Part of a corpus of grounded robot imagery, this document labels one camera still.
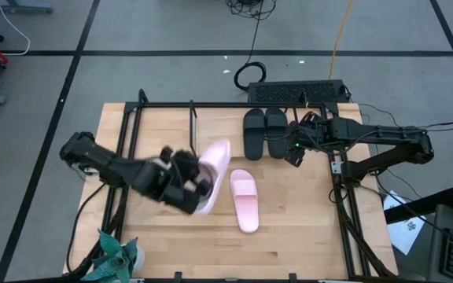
black slide sandal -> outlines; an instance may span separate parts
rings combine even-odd
[[[286,114],[279,108],[270,107],[265,112],[265,127],[267,128],[268,152],[272,158],[282,159],[288,152],[284,136],[288,127]]]
[[[263,138],[265,137],[265,120],[263,110],[254,108],[245,113],[242,124],[244,128],[244,155],[248,160],[259,160],[263,155]]]

wooden table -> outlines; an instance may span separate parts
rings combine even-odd
[[[106,104],[96,142],[115,150],[124,104]],[[299,168],[266,155],[252,162],[243,154],[242,118],[248,108],[197,108],[197,154],[220,138],[230,139],[233,158],[210,215],[189,217],[130,190],[122,242],[138,237],[145,250],[144,267],[134,277],[185,278],[287,278],[344,279],[347,271],[335,205],[328,200],[332,189],[328,157],[307,152]],[[309,109],[297,109],[301,118]],[[358,105],[339,105],[340,116],[361,120]],[[289,110],[288,119],[294,119]],[[165,145],[189,149],[188,108],[144,108],[139,128],[136,158],[154,156]],[[124,155],[127,155],[133,118],[129,120]],[[348,152],[350,160],[370,156],[367,145]],[[260,228],[244,234],[238,229],[228,182],[230,172],[243,168],[256,180],[259,194]],[[100,186],[97,176],[87,179],[81,203]],[[377,189],[371,176],[363,184]],[[72,246],[72,266],[77,266],[98,239],[107,189],[85,208],[78,221]],[[356,189],[363,233],[378,258],[397,273],[383,209],[376,193]],[[361,274],[357,246],[351,238],[355,272]]]

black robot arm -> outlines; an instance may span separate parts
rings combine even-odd
[[[333,173],[341,174],[346,186],[358,186],[369,172],[383,172],[402,162],[425,164],[434,153],[427,131],[414,126],[386,127],[362,125],[353,119],[321,119],[309,112],[299,123],[291,122],[287,129],[286,161],[299,167],[305,149],[330,155],[346,153],[356,143],[394,145],[389,151],[363,161],[336,162]]]
[[[160,156],[145,160],[129,160],[97,145],[92,133],[74,133],[62,146],[60,156],[69,167],[99,171],[102,182],[112,187],[132,186],[141,195],[163,201],[192,214],[202,196],[209,194],[211,184],[196,181],[198,159],[191,153],[165,147]],[[195,190],[186,189],[191,181]]]

concrete floor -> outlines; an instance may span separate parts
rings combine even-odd
[[[223,1],[52,3],[55,11],[51,15],[9,15],[31,39],[32,52],[31,56],[10,58],[0,77],[0,94],[8,99],[0,107],[0,259],[57,103],[64,103],[64,110],[49,145],[7,281],[61,274],[82,181],[60,162],[58,150],[74,131],[96,131],[104,103],[134,101],[141,87],[151,101],[247,99],[233,84],[234,73],[246,56],[225,59],[221,52],[211,56],[179,52],[229,53],[249,49],[256,21],[230,15]],[[178,52],[168,57],[130,52],[123,56],[85,53],[89,56],[81,56],[70,89],[64,88],[93,3],[94,7],[98,4],[98,9],[83,50]],[[453,1],[438,3],[453,34]],[[272,16],[260,23],[256,49],[331,50],[346,6],[346,0],[279,0]],[[6,37],[0,49],[22,50],[25,46],[1,15],[0,33]],[[452,51],[429,0],[357,0],[339,49]],[[40,53],[41,50],[57,52]],[[330,57],[294,54],[254,56],[253,60],[267,66],[267,81],[327,77]],[[453,121],[453,54],[428,54],[395,57],[395,53],[386,53],[386,57],[372,57],[374,53],[365,52],[338,57],[333,77],[344,80],[355,102],[390,111],[399,124]],[[241,83],[258,78],[259,74],[249,71]],[[67,99],[58,100],[60,94]],[[392,123],[385,114],[367,107],[362,110],[369,114],[370,123]],[[423,196],[453,186],[453,131],[431,134],[431,139],[436,151],[431,163],[401,164],[392,169]],[[382,176],[382,181],[389,189],[415,198],[406,185],[392,176]]]

white paper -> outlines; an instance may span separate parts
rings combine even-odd
[[[393,191],[390,193],[393,196],[397,196]],[[404,204],[406,203],[401,197],[397,197],[396,199]],[[391,196],[387,196],[384,200],[384,210],[397,207],[398,205],[401,204]],[[422,225],[424,225],[424,222],[418,217],[387,225],[389,236],[391,237],[391,244],[403,254],[408,255],[415,239],[417,239],[418,234],[421,232]]]

